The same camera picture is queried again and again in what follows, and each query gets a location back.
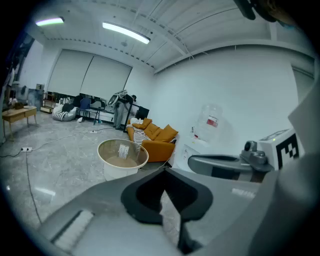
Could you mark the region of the black metal frame stand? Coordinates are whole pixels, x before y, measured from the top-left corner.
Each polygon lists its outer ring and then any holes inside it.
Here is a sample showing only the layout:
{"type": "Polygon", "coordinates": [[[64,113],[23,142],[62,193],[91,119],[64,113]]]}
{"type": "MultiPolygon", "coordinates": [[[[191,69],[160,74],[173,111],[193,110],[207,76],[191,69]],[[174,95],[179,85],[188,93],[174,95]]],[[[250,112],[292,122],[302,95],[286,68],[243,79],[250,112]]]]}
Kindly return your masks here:
{"type": "Polygon", "coordinates": [[[129,107],[127,107],[127,114],[125,116],[125,122],[123,127],[123,133],[127,133],[127,124],[130,118],[135,117],[137,115],[137,112],[139,110],[140,106],[133,103],[129,104],[129,107]]]}

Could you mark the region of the black white striped blanket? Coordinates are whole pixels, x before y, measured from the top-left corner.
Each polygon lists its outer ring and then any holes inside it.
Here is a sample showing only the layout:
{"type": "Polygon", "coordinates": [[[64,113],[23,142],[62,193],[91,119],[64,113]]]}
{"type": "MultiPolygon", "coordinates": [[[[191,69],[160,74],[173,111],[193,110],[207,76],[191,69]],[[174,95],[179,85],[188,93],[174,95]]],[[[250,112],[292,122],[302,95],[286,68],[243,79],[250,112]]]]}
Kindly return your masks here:
{"type": "Polygon", "coordinates": [[[142,145],[143,141],[150,141],[151,139],[146,135],[146,133],[138,128],[133,128],[134,132],[133,132],[133,142],[138,144],[138,145],[142,145]]]}

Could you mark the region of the blue chair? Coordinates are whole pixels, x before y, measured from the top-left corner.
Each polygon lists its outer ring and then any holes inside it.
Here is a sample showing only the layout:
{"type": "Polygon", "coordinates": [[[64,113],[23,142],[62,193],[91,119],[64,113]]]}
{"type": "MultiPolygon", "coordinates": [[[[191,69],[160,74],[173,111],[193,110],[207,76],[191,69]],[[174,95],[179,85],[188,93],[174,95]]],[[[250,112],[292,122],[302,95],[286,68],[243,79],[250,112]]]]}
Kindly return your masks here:
{"type": "Polygon", "coordinates": [[[80,122],[84,122],[85,119],[88,117],[90,113],[90,104],[91,104],[91,99],[90,98],[83,98],[80,101],[80,106],[77,107],[76,109],[76,116],[81,116],[80,117],[80,122]]]}

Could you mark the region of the white roller blind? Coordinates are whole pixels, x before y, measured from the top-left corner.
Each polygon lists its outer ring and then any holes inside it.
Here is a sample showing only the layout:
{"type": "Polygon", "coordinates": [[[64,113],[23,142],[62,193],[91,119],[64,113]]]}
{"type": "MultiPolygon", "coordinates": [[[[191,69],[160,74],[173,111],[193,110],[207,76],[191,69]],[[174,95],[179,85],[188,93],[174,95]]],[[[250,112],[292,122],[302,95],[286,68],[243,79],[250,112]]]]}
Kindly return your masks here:
{"type": "Polygon", "coordinates": [[[50,76],[48,91],[77,96],[93,57],[90,53],[63,49],[50,76]]]}
{"type": "Polygon", "coordinates": [[[124,89],[131,70],[125,64],[95,55],[85,73],[80,92],[109,100],[124,89]]]}

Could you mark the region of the white striped bean bag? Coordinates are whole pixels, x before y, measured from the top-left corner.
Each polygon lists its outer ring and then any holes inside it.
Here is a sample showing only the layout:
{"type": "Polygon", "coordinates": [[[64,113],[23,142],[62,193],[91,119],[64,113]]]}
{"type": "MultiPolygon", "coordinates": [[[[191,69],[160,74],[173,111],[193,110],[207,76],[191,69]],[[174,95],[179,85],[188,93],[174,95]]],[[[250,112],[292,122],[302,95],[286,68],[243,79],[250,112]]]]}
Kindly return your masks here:
{"type": "Polygon", "coordinates": [[[52,118],[55,121],[69,122],[75,119],[77,107],[72,104],[65,103],[56,106],[52,111],[52,118]]]}

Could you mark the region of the clear water bottle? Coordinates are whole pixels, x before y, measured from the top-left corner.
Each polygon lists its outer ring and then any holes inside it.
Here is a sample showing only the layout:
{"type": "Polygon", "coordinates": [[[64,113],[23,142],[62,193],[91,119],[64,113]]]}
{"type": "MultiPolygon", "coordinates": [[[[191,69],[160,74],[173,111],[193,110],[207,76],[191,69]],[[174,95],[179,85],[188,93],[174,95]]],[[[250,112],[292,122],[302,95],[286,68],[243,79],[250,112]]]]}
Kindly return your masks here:
{"type": "Polygon", "coordinates": [[[218,104],[204,104],[195,126],[194,135],[207,143],[212,143],[218,136],[223,109],[218,104]]]}

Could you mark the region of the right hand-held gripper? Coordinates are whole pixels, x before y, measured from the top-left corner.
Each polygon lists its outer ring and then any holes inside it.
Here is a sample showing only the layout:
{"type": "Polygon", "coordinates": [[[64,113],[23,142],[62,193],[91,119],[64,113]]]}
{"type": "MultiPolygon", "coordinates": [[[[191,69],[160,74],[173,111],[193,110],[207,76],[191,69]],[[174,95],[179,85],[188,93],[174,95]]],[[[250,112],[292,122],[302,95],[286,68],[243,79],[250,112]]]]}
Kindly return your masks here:
{"type": "Polygon", "coordinates": [[[187,164],[194,173],[200,175],[260,183],[267,173],[281,170],[304,154],[305,150],[296,131],[289,128],[276,131],[258,141],[247,141],[240,157],[198,154],[190,156],[187,164]]]}

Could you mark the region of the long ceiling light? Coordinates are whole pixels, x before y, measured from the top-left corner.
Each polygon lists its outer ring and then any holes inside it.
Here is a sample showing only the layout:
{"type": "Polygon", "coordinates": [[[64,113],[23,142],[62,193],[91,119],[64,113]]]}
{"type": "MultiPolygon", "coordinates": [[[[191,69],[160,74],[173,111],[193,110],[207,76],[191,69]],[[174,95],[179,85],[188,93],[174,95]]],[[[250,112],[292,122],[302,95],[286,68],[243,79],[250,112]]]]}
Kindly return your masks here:
{"type": "Polygon", "coordinates": [[[141,43],[144,43],[146,45],[149,44],[149,42],[151,41],[151,39],[149,37],[147,37],[141,33],[135,32],[131,29],[128,29],[126,27],[120,26],[120,25],[116,25],[116,24],[108,23],[108,22],[103,22],[102,27],[106,30],[110,30],[113,32],[120,33],[122,35],[126,35],[126,36],[133,38],[133,39],[135,39],[141,43]]]}
{"type": "Polygon", "coordinates": [[[65,19],[63,17],[55,17],[55,18],[49,18],[49,19],[43,19],[36,21],[35,24],[38,27],[43,27],[43,26],[49,26],[49,25],[56,25],[56,24],[63,24],[65,19]]]}

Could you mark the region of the white water dispenser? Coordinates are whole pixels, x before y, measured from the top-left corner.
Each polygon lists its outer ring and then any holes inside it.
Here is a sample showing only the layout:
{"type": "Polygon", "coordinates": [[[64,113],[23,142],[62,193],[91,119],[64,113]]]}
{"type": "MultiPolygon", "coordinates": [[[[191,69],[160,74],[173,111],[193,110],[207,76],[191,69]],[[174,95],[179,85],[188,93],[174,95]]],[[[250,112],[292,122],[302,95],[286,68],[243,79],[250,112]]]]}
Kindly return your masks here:
{"type": "Polygon", "coordinates": [[[173,168],[193,173],[188,165],[189,157],[193,155],[207,155],[213,153],[214,149],[206,141],[197,138],[184,137],[176,144],[171,158],[171,165],[173,168]]]}

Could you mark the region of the wooden shelf rack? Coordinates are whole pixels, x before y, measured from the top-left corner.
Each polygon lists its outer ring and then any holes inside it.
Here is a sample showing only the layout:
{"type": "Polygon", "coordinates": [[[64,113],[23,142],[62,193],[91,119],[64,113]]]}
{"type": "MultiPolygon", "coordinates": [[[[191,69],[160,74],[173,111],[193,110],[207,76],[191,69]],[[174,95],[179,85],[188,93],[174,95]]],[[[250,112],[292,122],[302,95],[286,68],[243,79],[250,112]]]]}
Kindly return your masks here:
{"type": "Polygon", "coordinates": [[[55,106],[56,106],[56,95],[53,92],[44,93],[40,111],[47,114],[51,114],[55,106]]]}

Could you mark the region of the black chair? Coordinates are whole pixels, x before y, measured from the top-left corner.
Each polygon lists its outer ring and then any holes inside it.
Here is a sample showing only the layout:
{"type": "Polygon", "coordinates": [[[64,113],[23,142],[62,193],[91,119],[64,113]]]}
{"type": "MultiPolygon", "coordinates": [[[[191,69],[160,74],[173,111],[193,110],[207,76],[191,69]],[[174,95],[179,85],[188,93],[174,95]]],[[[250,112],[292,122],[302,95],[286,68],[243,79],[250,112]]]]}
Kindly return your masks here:
{"type": "Polygon", "coordinates": [[[91,107],[96,110],[94,124],[99,123],[100,122],[100,112],[105,110],[106,102],[102,101],[102,100],[97,100],[92,104],[91,107]]]}

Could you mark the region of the black screen panel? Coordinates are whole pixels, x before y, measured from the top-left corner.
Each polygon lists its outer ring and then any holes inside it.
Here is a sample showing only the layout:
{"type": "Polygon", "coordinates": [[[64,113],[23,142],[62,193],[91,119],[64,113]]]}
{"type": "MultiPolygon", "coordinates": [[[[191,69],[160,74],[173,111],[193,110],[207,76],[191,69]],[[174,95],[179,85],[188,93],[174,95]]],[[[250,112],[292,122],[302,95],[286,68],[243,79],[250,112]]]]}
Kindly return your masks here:
{"type": "Polygon", "coordinates": [[[149,111],[150,111],[149,109],[140,106],[140,107],[138,108],[137,112],[136,112],[135,117],[136,117],[138,120],[139,120],[139,119],[144,120],[145,118],[148,117],[149,111]]]}

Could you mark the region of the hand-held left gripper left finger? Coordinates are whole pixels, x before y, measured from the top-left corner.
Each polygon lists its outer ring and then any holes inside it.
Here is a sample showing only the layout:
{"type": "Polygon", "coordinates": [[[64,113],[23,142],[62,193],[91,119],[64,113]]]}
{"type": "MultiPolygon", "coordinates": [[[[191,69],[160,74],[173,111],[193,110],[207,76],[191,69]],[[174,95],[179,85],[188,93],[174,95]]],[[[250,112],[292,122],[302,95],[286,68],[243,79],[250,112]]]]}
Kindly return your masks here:
{"type": "Polygon", "coordinates": [[[123,190],[151,174],[138,172],[94,185],[63,205],[39,228],[58,256],[180,256],[157,224],[130,216],[123,190]]]}

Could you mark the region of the orange sofa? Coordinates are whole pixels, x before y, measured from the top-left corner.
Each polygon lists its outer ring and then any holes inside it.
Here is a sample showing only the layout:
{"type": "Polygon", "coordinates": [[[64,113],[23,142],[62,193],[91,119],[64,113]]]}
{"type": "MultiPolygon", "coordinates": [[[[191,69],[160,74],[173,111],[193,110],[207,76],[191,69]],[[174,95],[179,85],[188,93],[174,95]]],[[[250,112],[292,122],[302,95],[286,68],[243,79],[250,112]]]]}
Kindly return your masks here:
{"type": "Polygon", "coordinates": [[[155,125],[149,118],[143,120],[143,124],[130,124],[130,120],[126,126],[126,130],[130,141],[134,141],[134,128],[141,129],[151,140],[144,140],[142,147],[148,152],[148,162],[157,163],[169,160],[175,150],[178,131],[170,125],[160,128],[155,125]]]}

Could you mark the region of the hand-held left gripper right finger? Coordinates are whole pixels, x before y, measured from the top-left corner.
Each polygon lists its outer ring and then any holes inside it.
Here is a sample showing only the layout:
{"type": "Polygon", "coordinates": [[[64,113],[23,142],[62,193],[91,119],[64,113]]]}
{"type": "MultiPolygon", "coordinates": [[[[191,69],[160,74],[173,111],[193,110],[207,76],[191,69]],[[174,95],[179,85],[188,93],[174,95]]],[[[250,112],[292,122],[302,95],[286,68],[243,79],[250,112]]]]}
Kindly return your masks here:
{"type": "Polygon", "coordinates": [[[162,256],[250,256],[259,183],[163,168],[162,184],[179,217],[177,243],[162,256]]]}

